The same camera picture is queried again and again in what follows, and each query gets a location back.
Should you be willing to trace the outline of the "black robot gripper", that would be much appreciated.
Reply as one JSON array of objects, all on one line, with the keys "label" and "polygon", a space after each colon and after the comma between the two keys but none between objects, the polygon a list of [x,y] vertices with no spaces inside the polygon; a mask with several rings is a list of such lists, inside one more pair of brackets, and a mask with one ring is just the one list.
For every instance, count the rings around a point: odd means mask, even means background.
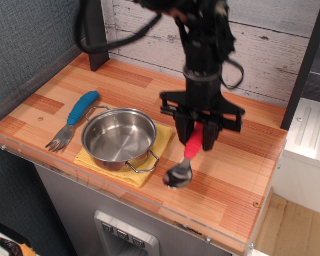
[{"label": "black robot gripper", "polygon": [[195,121],[204,123],[202,148],[211,150],[220,130],[241,130],[245,110],[222,96],[219,72],[198,75],[185,71],[183,74],[186,79],[184,91],[160,93],[161,113],[173,116],[182,144],[189,140]]}]

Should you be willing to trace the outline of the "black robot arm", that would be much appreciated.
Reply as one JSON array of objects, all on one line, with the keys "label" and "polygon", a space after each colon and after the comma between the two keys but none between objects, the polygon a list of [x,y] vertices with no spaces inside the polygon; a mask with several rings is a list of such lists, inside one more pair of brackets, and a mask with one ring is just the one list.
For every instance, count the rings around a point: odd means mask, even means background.
[{"label": "black robot arm", "polygon": [[184,91],[160,93],[161,112],[172,115],[180,142],[186,145],[196,122],[203,124],[202,148],[211,150],[222,129],[240,131],[244,109],[221,93],[222,65],[228,62],[234,37],[227,1],[138,1],[142,7],[174,17],[186,56]]}]

